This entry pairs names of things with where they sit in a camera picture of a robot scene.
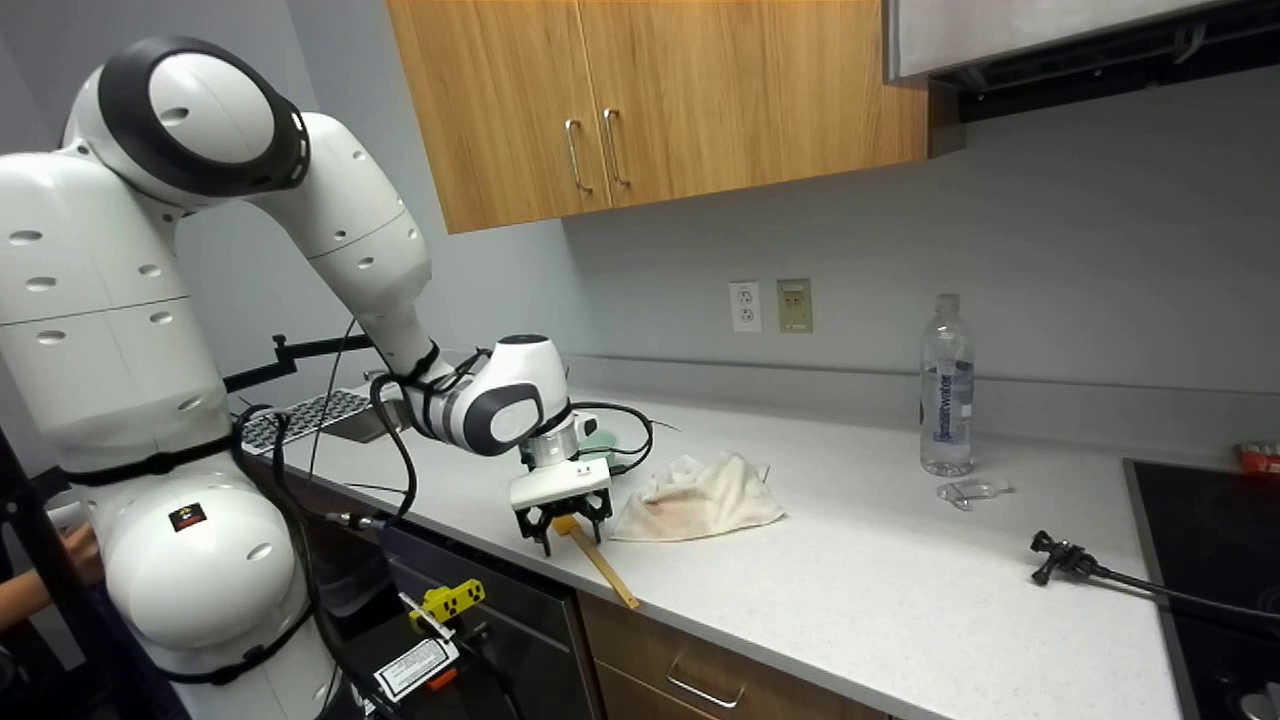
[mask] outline white countertop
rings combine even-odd
[[[695,544],[607,544],[646,611],[892,718],[964,720],[1172,720],[1178,687],[1158,610],[1081,584],[1036,589],[1030,542],[1049,527],[1116,571],[1149,576],[1124,465],[1113,451],[993,445],[982,481],[1012,495],[955,514],[915,465],[912,431],[792,419],[674,401],[629,401],[659,419],[652,459],[617,481],[617,506],[681,457],[739,451],[772,467],[783,524]],[[525,542],[510,514],[518,457],[482,459],[405,436],[412,516],[482,551],[607,598],[556,542]],[[317,477],[385,506],[405,488],[388,441],[320,441]]]

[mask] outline stove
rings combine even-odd
[[[1154,582],[1280,611],[1280,481],[1130,465]],[[1170,605],[1183,718],[1280,720],[1280,626]]]

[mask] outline plastic bottle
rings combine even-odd
[[[972,451],[972,337],[962,298],[941,293],[922,352],[922,465],[935,477],[968,477]]]

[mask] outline white wall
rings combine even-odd
[[[1280,68],[567,238],[603,358],[912,371],[934,293],[955,288],[990,377],[1280,394]],[[724,283],[775,277],[814,277],[816,332],[734,337]]]
[[[0,148],[46,148],[24,126],[62,126],[143,31],[211,38],[365,138],[429,231],[424,318],[454,352],[541,328],[598,358],[912,371],[934,293],[962,288],[990,377],[1280,390],[1275,68],[972,126],[922,168],[447,242],[380,0],[5,0]],[[182,256],[229,371],[273,332],[345,328],[249,210],[188,224]],[[724,283],[775,277],[814,277],[816,332],[734,337]]]

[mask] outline wooden drawer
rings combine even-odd
[[[688,707],[685,702],[650,687],[617,668],[598,668],[601,702],[607,720],[713,720],[709,713]]]
[[[783,676],[775,668],[763,668],[716,646],[692,642],[638,611],[619,611],[598,600],[584,600],[581,611],[584,611],[603,707],[619,704],[607,691],[638,691],[638,687],[626,687],[629,682],[629,685],[646,685],[652,697],[681,702],[701,718],[881,720],[881,713],[866,704],[814,687],[796,676]]]

